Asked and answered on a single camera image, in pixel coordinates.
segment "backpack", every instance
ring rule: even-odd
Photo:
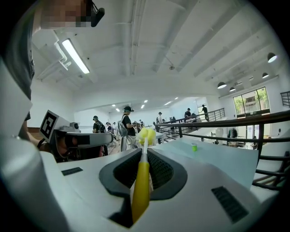
[[[102,124],[100,121],[95,122],[98,126],[100,126],[100,132],[101,133],[105,133],[106,132],[106,128],[104,126],[104,124]]]
[[[118,129],[119,129],[119,133],[122,137],[126,137],[128,135],[128,130],[123,124],[123,119],[125,116],[126,115],[123,115],[122,120],[118,121]]]

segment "black vent slot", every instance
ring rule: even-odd
[[[238,222],[248,214],[248,211],[225,187],[213,188],[212,192],[233,223]]]
[[[128,188],[131,188],[136,180],[140,158],[141,153],[138,153],[118,165],[113,171],[114,177]]]
[[[77,167],[77,168],[73,168],[73,169],[63,170],[62,173],[64,176],[67,176],[67,175],[71,175],[71,174],[81,172],[81,171],[82,171],[82,169]]]
[[[148,162],[154,190],[171,180],[174,171],[168,163],[150,152],[148,152]]]

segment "window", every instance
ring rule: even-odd
[[[233,99],[237,118],[270,113],[270,105],[265,87],[236,96]]]
[[[259,97],[257,91],[249,92],[242,95],[245,107],[245,113],[260,111]]]
[[[260,99],[261,110],[270,109],[266,88],[257,89],[257,92]]]
[[[245,113],[245,108],[244,108],[244,103],[242,96],[237,96],[234,97],[234,102],[235,102],[235,107],[236,107],[236,113],[238,114],[244,114]]]

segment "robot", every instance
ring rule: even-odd
[[[111,133],[83,134],[79,130],[79,123],[69,122],[50,110],[47,111],[39,132],[43,137],[42,141],[49,143],[51,152],[57,161],[66,160],[76,150],[80,153],[88,150],[88,153],[98,154],[100,146],[113,141],[113,134]],[[59,137],[65,138],[65,144],[68,148],[64,155],[61,155],[58,151],[57,140]],[[77,140],[77,145],[73,144],[73,138]]]

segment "white table surface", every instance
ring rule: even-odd
[[[198,145],[198,150],[196,152],[192,151],[192,143]],[[257,150],[246,150],[215,145],[191,140],[190,138],[185,137],[169,143],[155,145],[152,148],[170,151],[204,163],[212,164],[224,171],[247,189],[250,189],[253,182],[258,161]]]
[[[163,136],[165,136],[162,133],[156,132],[156,139],[161,139]]]
[[[230,231],[232,222],[211,191],[219,186],[225,186],[249,212],[259,206],[259,202],[248,189],[214,165],[160,150],[162,155],[185,168],[188,174],[186,185],[171,199],[150,201],[142,217],[127,229],[108,219],[121,209],[123,198],[110,195],[106,191],[99,180],[99,172],[108,163],[130,153],[129,150],[115,155],[59,164],[55,163],[51,154],[41,153],[51,190],[70,228],[73,228],[72,231],[211,232],[216,228],[218,231]],[[75,167],[80,167],[83,171],[67,176],[60,172]]]

